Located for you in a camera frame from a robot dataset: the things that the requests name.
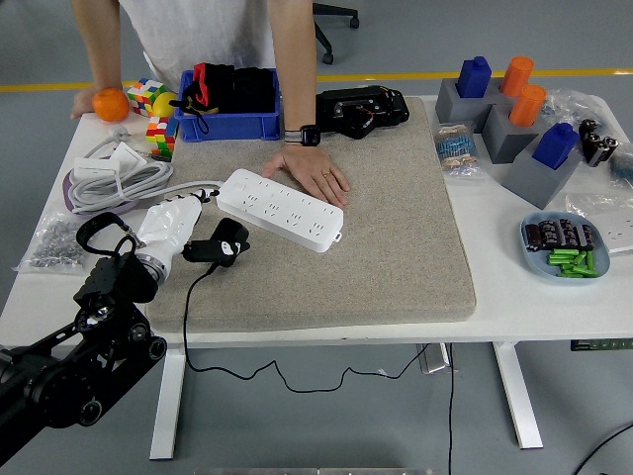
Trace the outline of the person's right hand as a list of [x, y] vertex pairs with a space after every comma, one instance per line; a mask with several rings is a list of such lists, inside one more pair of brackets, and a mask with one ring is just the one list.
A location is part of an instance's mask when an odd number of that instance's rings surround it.
[[101, 91], [98, 85], [91, 84], [78, 91], [73, 98], [70, 119], [78, 120], [86, 113], [94, 113], [93, 99]]

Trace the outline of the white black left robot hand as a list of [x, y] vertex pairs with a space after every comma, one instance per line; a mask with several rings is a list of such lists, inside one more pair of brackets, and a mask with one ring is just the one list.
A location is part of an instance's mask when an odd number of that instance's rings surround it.
[[179, 254], [193, 263], [232, 266], [250, 249], [249, 232], [241, 223], [223, 218], [210, 238], [191, 239], [202, 206], [218, 194], [217, 190], [202, 189], [149, 208], [137, 233], [141, 245], [136, 256], [141, 263], [161, 279], [169, 276], [172, 260]]

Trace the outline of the person's left hand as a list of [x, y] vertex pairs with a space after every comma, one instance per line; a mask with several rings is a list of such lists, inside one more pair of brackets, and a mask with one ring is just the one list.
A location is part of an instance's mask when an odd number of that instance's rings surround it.
[[348, 204], [350, 185], [329, 154], [318, 146], [287, 143], [272, 154], [263, 166], [262, 176], [272, 179], [283, 170], [308, 194], [338, 208]]

